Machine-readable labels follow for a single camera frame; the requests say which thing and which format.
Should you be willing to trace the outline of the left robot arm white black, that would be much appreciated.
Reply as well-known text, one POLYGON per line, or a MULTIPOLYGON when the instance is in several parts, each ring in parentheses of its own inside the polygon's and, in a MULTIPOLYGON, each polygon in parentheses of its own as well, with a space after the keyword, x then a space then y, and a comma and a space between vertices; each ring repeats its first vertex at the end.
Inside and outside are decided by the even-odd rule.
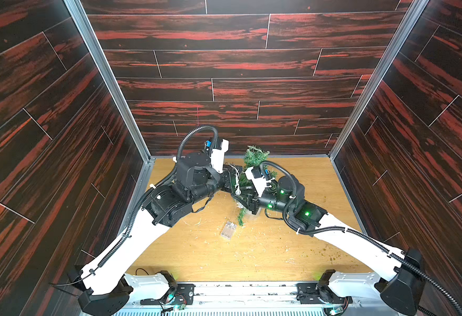
POLYGON ((193 205, 215 193, 235 193, 241 166, 224 163, 224 154, 198 151, 174 158, 173 170, 144 193, 117 238, 71 280, 82 293, 78 302, 89 315, 113 315, 142 300, 169 303, 178 285, 167 271, 135 276, 127 270, 159 237, 193 213, 193 205))

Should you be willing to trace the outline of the white string lights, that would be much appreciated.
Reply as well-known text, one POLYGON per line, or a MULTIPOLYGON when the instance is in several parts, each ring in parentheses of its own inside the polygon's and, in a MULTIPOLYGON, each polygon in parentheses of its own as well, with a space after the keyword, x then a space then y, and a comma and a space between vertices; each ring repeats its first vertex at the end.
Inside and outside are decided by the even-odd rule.
POLYGON ((242 174, 244 168, 241 166, 236 166, 231 163, 225 164, 228 167, 229 179, 228 179, 228 192, 233 198, 241 197, 241 187, 240 187, 240 175, 242 174))

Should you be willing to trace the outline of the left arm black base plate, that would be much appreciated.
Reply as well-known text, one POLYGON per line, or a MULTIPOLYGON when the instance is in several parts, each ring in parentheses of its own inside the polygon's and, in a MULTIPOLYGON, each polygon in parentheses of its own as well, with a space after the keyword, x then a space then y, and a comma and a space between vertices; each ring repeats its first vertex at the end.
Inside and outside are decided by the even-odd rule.
POLYGON ((192 305, 195 296, 195 284, 178 283, 175 290, 169 290, 161 299, 145 299, 140 301, 140 305, 164 305, 181 306, 192 305))

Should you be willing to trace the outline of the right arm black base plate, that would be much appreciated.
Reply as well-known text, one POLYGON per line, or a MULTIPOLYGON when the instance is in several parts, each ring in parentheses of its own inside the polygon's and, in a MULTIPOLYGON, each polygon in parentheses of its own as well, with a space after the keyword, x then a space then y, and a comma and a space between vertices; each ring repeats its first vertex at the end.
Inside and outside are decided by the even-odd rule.
POLYGON ((353 302, 351 297, 336 296, 328 287, 320 287, 318 283, 296 284, 296 300, 301 304, 336 304, 348 305, 353 302))

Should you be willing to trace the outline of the small green christmas tree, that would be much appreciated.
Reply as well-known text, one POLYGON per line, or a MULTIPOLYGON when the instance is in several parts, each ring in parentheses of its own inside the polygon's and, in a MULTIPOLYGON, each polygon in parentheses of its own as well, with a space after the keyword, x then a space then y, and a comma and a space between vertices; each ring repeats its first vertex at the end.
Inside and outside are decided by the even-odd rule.
MULTIPOLYGON (((259 147, 256 146, 248 146, 248 149, 245 152, 244 156, 244 170, 242 174, 240 175, 240 187, 246 187, 246 186, 253 186, 252 182, 248 180, 245 176, 245 171, 249 167, 255 167, 259 166, 259 164, 263 161, 266 161, 269 158, 270 151, 265 151, 262 150, 259 147)), ((248 210, 245 209, 243 205, 241 205, 242 199, 241 197, 239 198, 234 198, 235 202, 237 203, 237 206, 240 209, 240 212, 237 216, 237 222, 239 226, 244 226, 244 217, 245 214, 247 213, 248 210)))

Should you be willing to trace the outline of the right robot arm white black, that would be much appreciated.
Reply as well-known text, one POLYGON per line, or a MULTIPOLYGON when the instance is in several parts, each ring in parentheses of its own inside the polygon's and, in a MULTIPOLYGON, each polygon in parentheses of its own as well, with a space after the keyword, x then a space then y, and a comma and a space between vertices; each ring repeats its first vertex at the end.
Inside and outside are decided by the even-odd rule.
POLYGON ((305 199, 305 188, 294 176, 280 180, 254 179, 250 186, 237 186, 235 200, 252 213, 276 211, 297 234, 329 243, 364 263, 370 273, 325 271, 313 290, 302 290, 298 299, 334 304, 327 315, 344 313, 354 298, 383 302, 403 315, 419 309, 425 280, 412 267, 422 268, 418 251, 388 246, 344 224, 322 207, 305 199))

